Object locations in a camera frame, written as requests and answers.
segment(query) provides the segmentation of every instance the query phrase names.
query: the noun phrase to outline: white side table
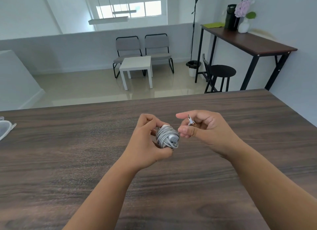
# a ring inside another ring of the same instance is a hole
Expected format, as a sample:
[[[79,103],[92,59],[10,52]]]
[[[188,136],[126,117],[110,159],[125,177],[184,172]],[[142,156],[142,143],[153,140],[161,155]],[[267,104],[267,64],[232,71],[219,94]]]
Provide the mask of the white side table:
[[[129,57],[129,58],[124,58],[121,66],[120,66],[120,74],[122,78],[122,82],[124,85],[124,89],[128,90],[126,87],[126,82],[124,78],[124,71],[128,72],[128,77],[131,79],[130,72],[131,70],[147,70],[148,75],[149,75],[149,83],[150,83],[150,88],[152,89],[152,77],[153,77],[153,72],[152,72],[152,62],[151,62],[151,56],[140,56],[140,57]]]

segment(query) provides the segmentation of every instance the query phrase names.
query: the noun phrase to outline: glossy tile floor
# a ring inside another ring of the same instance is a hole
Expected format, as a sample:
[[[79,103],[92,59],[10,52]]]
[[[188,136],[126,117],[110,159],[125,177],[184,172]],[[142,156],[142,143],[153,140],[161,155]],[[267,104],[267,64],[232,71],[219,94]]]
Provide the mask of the glossy tile floor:
[[[37,75],[34,78],[46,94],[32,108],[204,93],[206,81],[198,77],[195,83],[185,63],[174,64],[174,69],[173,75],[168,64],[153,65],[153,89],[142,71],[131,71],[132,79],[125,72],[128,91],[112,69]]]

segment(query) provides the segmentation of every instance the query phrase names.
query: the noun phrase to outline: window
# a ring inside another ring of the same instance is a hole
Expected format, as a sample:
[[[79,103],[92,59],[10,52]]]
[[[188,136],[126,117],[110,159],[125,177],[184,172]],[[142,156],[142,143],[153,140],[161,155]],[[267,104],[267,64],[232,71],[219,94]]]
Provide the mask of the window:
[[[130,10],[135,10],[136,13],[131,13],[131,18],[136,18],[136,17],[145,17],[145,10],[144,10],[144,2],[140,3],[132,3],[129,4]]]
[[[161,1],[145,2],[146,16],[160,16],[162,14]]]
[[[142,18],[147,16],[162,15],[161,1],[149,1],[130,4],[103,5],[97,7],[100,19],[128,16],[129,18]],[[135,13],[113,14],[113,12],[136,10]]]

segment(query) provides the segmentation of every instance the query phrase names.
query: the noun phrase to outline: black thermos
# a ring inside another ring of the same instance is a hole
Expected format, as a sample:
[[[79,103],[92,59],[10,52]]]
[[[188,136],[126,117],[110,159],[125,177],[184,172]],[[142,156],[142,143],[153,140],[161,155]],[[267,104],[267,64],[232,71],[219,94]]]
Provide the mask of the black thermos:
[[[235,16],[236,6],[236,4],[229,4],[227,7],[226,23],[224,24],[225,29],[236,31],[238,28],[240,18]]]

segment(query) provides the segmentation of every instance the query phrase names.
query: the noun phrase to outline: pink hydrangea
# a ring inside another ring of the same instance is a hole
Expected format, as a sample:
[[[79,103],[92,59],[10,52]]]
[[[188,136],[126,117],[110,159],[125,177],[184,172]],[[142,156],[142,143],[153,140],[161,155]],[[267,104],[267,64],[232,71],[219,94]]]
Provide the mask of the pink hydrangea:
[[[237,18],[245,17],[250,8],[250,5],[251,5],[250,0],[242,0],[240,3],[238,3],[235,10],[236,17]]]

